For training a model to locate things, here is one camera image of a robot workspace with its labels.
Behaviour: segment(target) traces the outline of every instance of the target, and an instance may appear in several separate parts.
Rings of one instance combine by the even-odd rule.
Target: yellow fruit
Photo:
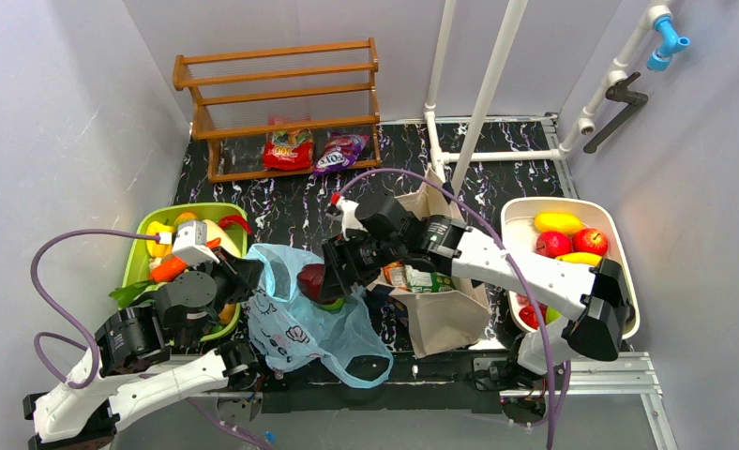
[[[584,251],[575,251],[574,253],[567,253],[565,255],[558,256],[555,258],[557,261],[562,261],[564,263],[574,263],[574,264],[588,264],[588,265],[598,265],[601,263],[601,257],[598,255],[595,255],[593,253],[587,253]]]
[[[232,322],[232,319],[234,318],[234,314],[237,312],[237,304],[236,303],[227,303],[226,306],[223,307],[223,310],[218,314],[218,317],[220,318],[220,324],[221,325],[228,325]]]
[[[542,233],[559,232],[566,236],[585,228],[581,220],[568,213],[540,213],[535,216],[535,227]]]
[[[173,221],[173,227],[178,228],[179,225],[185,222],[190,222],[191,220],[198,220],[198,216],[193,213],[182,213]]]
[[[146,234],[153,236],[157,233],[173,233],[173,227],[169,225],[163,225],[157,221],[149,223],[148,228],[146,229]],[[155,241],[145,242],[146,250],[148,250],[148,254],[152,258],[162,258],[163,256],[171,253],[173,249],[171,246],[163,246]]]

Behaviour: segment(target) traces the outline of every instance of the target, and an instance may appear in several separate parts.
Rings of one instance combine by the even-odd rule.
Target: purple snack bag
[[[370,136],[333,133],[325,145],[325,152],[314,165],[314,175],[339,172],[355,164]]]

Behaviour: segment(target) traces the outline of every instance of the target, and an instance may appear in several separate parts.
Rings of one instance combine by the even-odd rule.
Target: paper bag
[[[425,176],[442,184],[430,166]],[[439,214],[465,220],[454,202],[447,204],[441,192],[425,183],[417,192],[397,199],[418,218]],[[474,344],[489,324],[491,309],[484,286],[473,288],[468,278],[453,280],[456,290],[451,292],[413,293],[395,288],[390,294],[407,310],[408,332],[417,358]],[[368,289],[378,285],[393,288],[384,275]]]

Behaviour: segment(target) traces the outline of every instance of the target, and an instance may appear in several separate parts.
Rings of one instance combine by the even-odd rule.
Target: black marble pattern surface
[[[430,160],[428,131],[424,124],[380,125],[379,137],[383,167],[424,173]],[[440,124],[438,133],[445,151],[459,152],[467,124]],[[341,129],[340,132],[364,132],[366,129]],[[315,135],[317,155],[322,151],[324,132]],[[264,137],[229,140],[224,144],[221,171],[243,171],[261,161]],[[548,149],[543,127],[537,122],[489,122],[482,128],[478,152],[531,151]],[[253,227],[249,243],[284,244],[321,254],[322,242],[339,231],[339,224],[325,217],[324,209],[331,195],[361,171],[331,173],[323,177],[294,175],[232,183],[210,184],[206,177],[205,142],[191,141],[185,155],[174,204],[229,202],[243,208]],[[451,168],[446,168],[450,176]],[[372,191],[386,190],[400,195],[418,189],[419,182],[396,174],[381,174],[365,179],[348,196],[360,201]],[[557,172],[551,162],[485,162],[472,163],[466,174],[460,199],[500,230],[500,212],[508,201],[527,196],[561,197]],[[489,289],[494,311],[485,339],[500,339],[503,330],[511,329],[506,321],[506,299],[497,289]],[[371,312],[373,326],[392,351],[411,350],[405,326],[389,309]]]

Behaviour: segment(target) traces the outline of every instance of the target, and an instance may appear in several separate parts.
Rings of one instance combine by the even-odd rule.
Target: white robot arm
[[[324,244],[321,296],[341,295],[353,283],[366,286],[378,277],[380,268],[395,261],[525,293],[508,252],[460,220],[419,219],[386,194],[361,204],[340,199],[334,206],[341,212],[337,214],[342,216],[342,234]],[[599,361],[617,359],[629,312],[620,264],[603,259],[590,267],[531,252],[512,256],[538,301],[561,314],[547,326],[556,366],[578,354]],[[512,351],[512,362],[534,377],[553,369],[547,367],[540,333],[527,334]]]
[[[324,279],[319,300],[348,293],[354,283],[368,285],[382,267],[404,261],[415,268],[470,278],[523,293],[507,253],[492,238],[465,223],[443,216],[416,218],[393,197],[375,202],[340,201],[343,233],[324,249]],[[212,303],[226,301],[219,287],[248,298],[262,272],[260,262],[229,257],[216,250],[219,262],[203,271],[179,276],[153,294],[150,307],[128,307],[113,315],[96,333],[101,368],[85,388],[92,350],[51,392],[24,399],[25,418],[33,420],[36,436],[31,450],[100,448],[141,417],[176,401],[230,385],[255,363],[245,344],[229,342],[184,366],[141,379],[151,365],[167,360],[163,336],[197,342]],[[628,291],[621,266],[602,260],[597,267],[558,262],[534,253],[514,255],[521,272],[541,303],[562,317],[547,326],[555,365],[582,354],[611,361],[617,358],[628,313]],[[202,298],[191,304],[189,297]],[[547,367],[539,333],[521,339],[511,350],[504,377],[541,378]]]

